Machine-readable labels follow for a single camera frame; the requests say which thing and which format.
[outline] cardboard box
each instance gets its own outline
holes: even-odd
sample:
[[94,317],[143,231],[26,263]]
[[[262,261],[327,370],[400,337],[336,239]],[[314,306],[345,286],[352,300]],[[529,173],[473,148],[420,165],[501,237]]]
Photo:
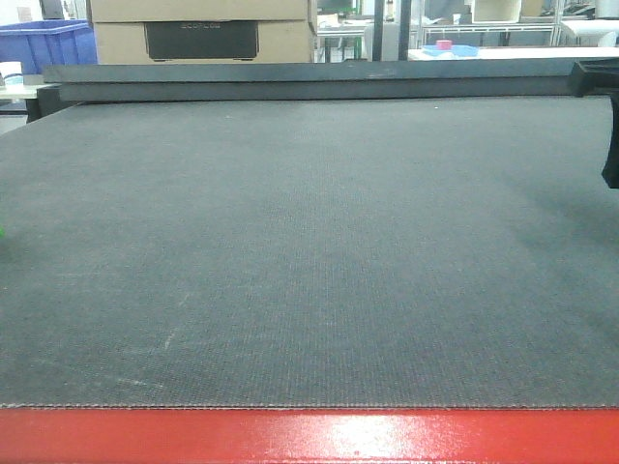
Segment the cardboard box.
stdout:
[[522,0],[523,16],[540,16],[544,10],[544,0]]
[[520,21],[522,0],[473,0],[473,23],[514,23]]
[[90,0],[102,64],[313,61],[315,0]]

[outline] pink object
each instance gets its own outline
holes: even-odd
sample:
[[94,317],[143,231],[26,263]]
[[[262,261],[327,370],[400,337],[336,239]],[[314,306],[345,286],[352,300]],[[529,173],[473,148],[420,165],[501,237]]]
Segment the pink object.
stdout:
[[439,50],[451,50],[452,41],[436,41],[436,48]]

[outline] white container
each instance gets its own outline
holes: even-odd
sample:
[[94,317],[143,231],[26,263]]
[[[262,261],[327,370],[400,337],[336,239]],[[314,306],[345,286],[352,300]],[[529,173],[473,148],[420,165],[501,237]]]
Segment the white container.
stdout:
[[520,20],[522,0],[473,0],[473,23],[505,24]]
[[23,85],[23,74],[21,73],[21,63],[18,61],[5,61],[0,63],[0,75],[7,87]]
[[619,0],[596,0],[596,18],[619,17]]

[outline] black bracket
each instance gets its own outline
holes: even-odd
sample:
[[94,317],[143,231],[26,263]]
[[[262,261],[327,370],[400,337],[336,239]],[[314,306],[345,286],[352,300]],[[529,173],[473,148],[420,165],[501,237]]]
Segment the black bracket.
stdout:
[[612,102],[612,138],[602,177],[611,189],[619,189],[619,60],[577,62],[570,76],[570,89],[577,97],[609,94]]

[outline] scratch mark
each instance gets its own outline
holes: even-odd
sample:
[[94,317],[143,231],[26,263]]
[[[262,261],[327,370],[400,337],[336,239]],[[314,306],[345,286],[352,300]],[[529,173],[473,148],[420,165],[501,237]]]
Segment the scratch mark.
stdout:
[[187,299],[190,297],[190,295],[191,295],[191,293],[188,293],[187,295],[185,295],[185,298],[183,299],[183,301],[178,303],[178,307],[184,306],[185,303],[187,302]]
[[172,333],[170,335],[167,336],[167,338],[165,339],[165,343],[163,344],[163,350],[167,351],[167,349],[170,347],[170,343],[172,341],[172,339],[176,336],[176,332],[178,331],[178,327],[176,329],[174,329],[172,331]]
[[155,387],[156,389],[159,389],[159,390],[164,388],[162,384],[142,382],[140,380],[134,380],[134,379],[126,379],[124,377],[117,377],[115,375],[104,374],[102,372],[84,371],[83,369],[78,369],[76,367],[66,365],[62,362],[44,360],[43,358],[35,358],[33,361],[35,363],[39,363],[42,365],[49,365],[49,366],[56,367],[56,368],[67,369],[71,372],[78,372],[80,374],[92,375],[93,377],[104,378],[104,379],[112,380],[114,382],[121,383],[121,384],[130,384],[130,385],[135,385],[137,387]]

